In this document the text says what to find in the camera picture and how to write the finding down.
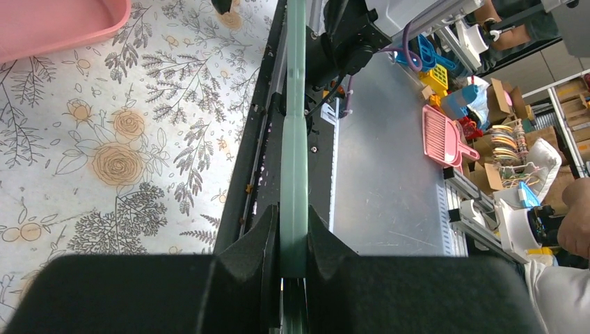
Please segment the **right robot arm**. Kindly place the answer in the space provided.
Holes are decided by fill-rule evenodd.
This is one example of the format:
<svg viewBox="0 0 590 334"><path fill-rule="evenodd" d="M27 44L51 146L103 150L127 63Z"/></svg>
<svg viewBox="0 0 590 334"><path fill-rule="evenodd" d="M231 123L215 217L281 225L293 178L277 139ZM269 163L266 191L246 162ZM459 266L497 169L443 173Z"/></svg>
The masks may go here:
<svg viewBox="0 0 590 334"><path fill-rule="evenodd" d="M372 55L402 44L403 35L436 34L466 68L481 67L487 46L466 15L483 1L313 1L306 29L305 85L328 84L338 75L354 75Z"/></svg>

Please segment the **pink dustpan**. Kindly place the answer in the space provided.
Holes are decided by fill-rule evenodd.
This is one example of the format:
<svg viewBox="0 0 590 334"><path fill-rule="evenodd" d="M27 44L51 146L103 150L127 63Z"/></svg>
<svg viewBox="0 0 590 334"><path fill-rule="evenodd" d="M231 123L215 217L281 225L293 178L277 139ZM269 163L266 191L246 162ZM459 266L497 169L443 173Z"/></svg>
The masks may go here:
<svg viewBox="0 0 590 334"><path fill-rule="evenodd" d="M128 21L131 1L2 1L1 62L112 38Z"/></svg>

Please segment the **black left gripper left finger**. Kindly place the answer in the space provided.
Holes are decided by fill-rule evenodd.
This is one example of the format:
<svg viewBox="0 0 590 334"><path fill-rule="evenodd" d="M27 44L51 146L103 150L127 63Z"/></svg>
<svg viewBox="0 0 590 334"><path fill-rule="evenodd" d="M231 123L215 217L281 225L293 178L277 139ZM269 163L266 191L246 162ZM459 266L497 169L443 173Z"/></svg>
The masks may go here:
<svg viewBox="0 0 590 334"><path fill-rule="evenodd" d="M279 209L217 255L67 255L7 333L268 333L280 325Z"/></svg>

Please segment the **green hand brush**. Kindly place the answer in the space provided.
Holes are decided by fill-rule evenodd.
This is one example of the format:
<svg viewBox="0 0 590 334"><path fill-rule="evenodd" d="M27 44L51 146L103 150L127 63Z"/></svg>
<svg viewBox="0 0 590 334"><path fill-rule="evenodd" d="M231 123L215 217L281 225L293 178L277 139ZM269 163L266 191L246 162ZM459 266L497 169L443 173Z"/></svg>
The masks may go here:
<svg viewBox="0 0 590 334"><path fill-rule="evenodd" d="M283 333L307 333L305 273L308 234L308 156L305 120L306 2L287 1L287 108L280 170L280 275Z"/></svg>

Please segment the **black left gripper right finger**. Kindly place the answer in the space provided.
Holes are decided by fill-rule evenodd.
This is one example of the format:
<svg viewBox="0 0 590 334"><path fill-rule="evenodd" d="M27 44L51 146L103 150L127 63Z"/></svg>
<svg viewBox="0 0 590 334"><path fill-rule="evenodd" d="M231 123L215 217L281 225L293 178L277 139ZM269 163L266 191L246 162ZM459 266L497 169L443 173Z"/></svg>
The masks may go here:
<svg viewBox="0 0 590 334"><path fill-rule="evenodd" d="M494 257L361 256L309 211L312 333L541 333L523 280Z"/></svg>

